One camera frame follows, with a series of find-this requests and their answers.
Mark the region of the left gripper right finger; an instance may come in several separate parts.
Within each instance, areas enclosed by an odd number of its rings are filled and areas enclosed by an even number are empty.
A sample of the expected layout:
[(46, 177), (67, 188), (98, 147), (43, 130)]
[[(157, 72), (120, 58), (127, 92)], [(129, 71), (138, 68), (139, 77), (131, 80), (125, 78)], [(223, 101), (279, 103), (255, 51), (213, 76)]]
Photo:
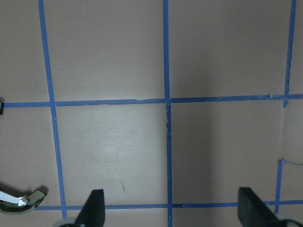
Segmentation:
[(238, 219), (243, 227), (283, 227), (264, 202), (249, 187), (238, 189)]

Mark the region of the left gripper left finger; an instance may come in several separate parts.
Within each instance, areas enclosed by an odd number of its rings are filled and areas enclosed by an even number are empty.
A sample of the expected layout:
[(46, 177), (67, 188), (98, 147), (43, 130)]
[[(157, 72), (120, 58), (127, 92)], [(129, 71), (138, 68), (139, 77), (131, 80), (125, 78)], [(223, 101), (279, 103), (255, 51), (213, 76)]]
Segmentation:
[(105, 199), (103, 189), (92, 190), (77, 216), (76, 227), (103, 227), (105, 223)]

